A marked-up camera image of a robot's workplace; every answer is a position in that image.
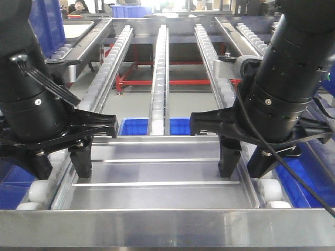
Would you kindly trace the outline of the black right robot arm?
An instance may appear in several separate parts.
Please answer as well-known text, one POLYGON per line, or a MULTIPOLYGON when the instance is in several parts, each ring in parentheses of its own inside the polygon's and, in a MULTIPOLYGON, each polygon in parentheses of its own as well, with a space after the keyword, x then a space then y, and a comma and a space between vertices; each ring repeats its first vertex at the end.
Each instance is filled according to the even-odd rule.
POLYGON ((247 168, 252 178, 269 172, 275 157, 298 157, 299 142, 327 143, 325 122, 302 116, 334 65, 334 1, 281 1, 279 24, 257 69, 249 67, 238 84, 231 108, 191 114, 192 134, 209 131, 220 137, 221 177, 232 175, 241 142, 254 144, 247 168))

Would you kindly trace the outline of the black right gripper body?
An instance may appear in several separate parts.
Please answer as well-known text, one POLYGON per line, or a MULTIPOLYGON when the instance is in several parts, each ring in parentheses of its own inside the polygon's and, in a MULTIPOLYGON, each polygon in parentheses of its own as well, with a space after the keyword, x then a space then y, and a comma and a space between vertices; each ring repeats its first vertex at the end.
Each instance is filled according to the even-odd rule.
MULTIPOLYGON (((213 132, 228 139, 247 142, 265 148, 266 145, 251 132, 238 124, 233 108, 193 112, 189 121, 190 134, 196 135, 201 131, 213 132)), ((278 143, 269 142, 274 149, 285 149, 300 142, 319 140, 322 144, 331 139, 331 127, 327 122, 301 117, 293 127, 288 138, 278 143)))

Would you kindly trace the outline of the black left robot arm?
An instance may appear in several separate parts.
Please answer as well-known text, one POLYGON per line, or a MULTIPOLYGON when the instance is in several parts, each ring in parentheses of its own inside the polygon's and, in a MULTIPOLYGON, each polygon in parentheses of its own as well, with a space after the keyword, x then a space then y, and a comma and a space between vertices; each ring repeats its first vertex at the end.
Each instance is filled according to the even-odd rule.
POLYGON ((31 7, 31 1, 11 1, 1 11, 1 158, 47 179, 48 155, 68 149, 78 176, 89 178, 93 138, 115 137, 117 118, 77 109, 79 99, 46 65, 31 7))

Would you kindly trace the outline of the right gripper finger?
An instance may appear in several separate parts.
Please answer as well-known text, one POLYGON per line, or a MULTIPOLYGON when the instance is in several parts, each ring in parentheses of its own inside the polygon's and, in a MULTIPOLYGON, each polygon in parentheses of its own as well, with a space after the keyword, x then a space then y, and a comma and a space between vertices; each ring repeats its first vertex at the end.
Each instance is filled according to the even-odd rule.
POLYGON ((241 157, 241 145, 238 140, 229 139, 222 135, 219 137, 219 143, 219 173, 223 178, 230 178, 241 157))
POLYGON ((259 146, 256 147, 252 154, 247 169, 251 178, 260 178, 272 169, 272 165, 276 162, 276 158, 270 153, 259 146))

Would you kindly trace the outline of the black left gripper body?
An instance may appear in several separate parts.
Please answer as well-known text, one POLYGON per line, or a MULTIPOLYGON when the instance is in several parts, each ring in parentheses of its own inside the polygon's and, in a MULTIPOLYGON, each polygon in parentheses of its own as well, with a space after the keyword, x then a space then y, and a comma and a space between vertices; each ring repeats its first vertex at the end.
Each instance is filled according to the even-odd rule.
POLYGON ((45 154, 84 145, 94 135, 105 134, 117 137, 118 121, 116 115, 104 115, 75 109, 70 121, 59 135, 53 135, 43 140, 32 142, 19 139, 9 126, 4 116, 1 116, 1 157, 14 157, 18 154, 45 154))

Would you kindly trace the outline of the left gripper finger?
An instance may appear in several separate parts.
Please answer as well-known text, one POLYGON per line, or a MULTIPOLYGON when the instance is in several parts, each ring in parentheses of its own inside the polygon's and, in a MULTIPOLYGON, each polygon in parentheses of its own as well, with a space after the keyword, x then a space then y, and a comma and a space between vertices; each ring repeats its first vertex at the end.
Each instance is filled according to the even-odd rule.
POLYGON ((52 165, 46 155, 23 154, 15 157, 16 165, 23 168, 37 179, 47 180, 52 172, 52 165))
POLYGON ((70 159, 79 178, 90 178, 92 174, 91 148, 93 136, 81 139, 77 145, 70 147, 70 159))

